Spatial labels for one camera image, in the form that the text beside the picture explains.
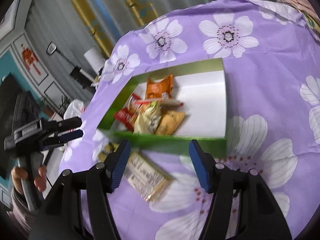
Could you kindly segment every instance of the open cardboard box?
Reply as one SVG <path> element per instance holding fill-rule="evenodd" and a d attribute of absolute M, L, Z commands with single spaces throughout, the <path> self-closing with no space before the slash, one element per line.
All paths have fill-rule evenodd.
<path fill-rule="evenodd" d="M 172 97 L 184 103 L 177 107 L 186 116 L 173 135 L 135 134 L 124 131 L 113 115 L 127 106 L 134 92 L 145 96 L 147 79 L 161 81 L 174 75 Z M 120 142 L 130 141 L 132 147 L 172 154 L 189 154 L 189 143 L 197 139 L 205 152 L 215 157 L 226 155 L 227 95 L 221 59 L 210 59 L 177 65 L 133 76 L 121 90 L 101 120 L 99 129 L 107 137 Z"/>

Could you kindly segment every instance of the metal screw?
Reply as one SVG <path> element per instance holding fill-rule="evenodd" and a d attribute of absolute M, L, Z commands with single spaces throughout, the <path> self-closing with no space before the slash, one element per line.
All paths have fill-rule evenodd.
<path fill-rule="evenodd" d="M 97 168 L 98 170 L 104 168 L 104 163 L 97 163 L 97 164 L 96 164 L 96 168 Z"/>
<path fill-rule="evenodd" d="M 258 171 L 255 170 L 255 169 L 251 169 L 250 170 L 250 174 L 253 175 L 253 176 L 257 176 L 258 175 Z"/>
<path fill-rule="evenodd" d="M 216 163 L 216 168 L 219 170 L 222 170 L 224 168 L 224 164 L 223 163 Z"/>
<path fill-rule="evenodd" d="M 62 175 L 63 175 L 63 176 L 68 176 L 68 175 L 70 175 L 70 173 L 71 173 L 71 170 L 64 170 L 64 171 L 62 172 Z"/>

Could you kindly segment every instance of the pink sleeve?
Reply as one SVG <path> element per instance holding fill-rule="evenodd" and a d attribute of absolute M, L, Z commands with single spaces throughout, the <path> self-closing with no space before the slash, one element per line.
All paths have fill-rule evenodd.
<path fill-rule="evenodd" d="M 8 212 L 8 216 L 11 218 L 15 226 L 19 229 L 19 231 L 28 238 L 29 233 L 31 231 L 31 225 L 36 217 L 36 212 L 29 211 L 28 207 L 26 207 L 16 196 L 14 189 L 11 192 L 12 196 L 12 211 Z"/>

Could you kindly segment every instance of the gray handle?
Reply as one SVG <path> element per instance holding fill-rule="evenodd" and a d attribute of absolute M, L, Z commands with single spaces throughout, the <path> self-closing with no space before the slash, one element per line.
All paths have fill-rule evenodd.
<path fill-rule="evenodd" d="M 43 158 L 43 154 L 37 152 L 18 158 L 18 166 L 28 172 L 28 179 L 22 179 L 21 183 L 30 211 L 38 210 L 44 201 L 42 193 L 34 184 L 34 179 L 39 176 L 39 168 L 42 166 Z"/>

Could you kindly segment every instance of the purple tablecloth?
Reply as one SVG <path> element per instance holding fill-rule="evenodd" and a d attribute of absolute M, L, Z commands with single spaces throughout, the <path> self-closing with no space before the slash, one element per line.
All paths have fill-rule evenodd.
<path fill-rule="evenodd" d="M 286 5 L 217 0 L 173 11 L 123 36 L 82 115 L 84 136 L 67 148 L 60 171 L 83 171 L 97 162 L 106 140 L 97 125 L 131 76 L 214 57 L 223 57 L 230 118 L 228 158 L 220 161 L 257 169 L 296 237 L 320 203 L 320 48 L 303 15 Z M 159 203 L 149 204 L 122 179 L 109 195 L 120 236 L 198 239 L 211 196 L 199 186 L 190 158 L 147 154 L 176 181 Z"/>

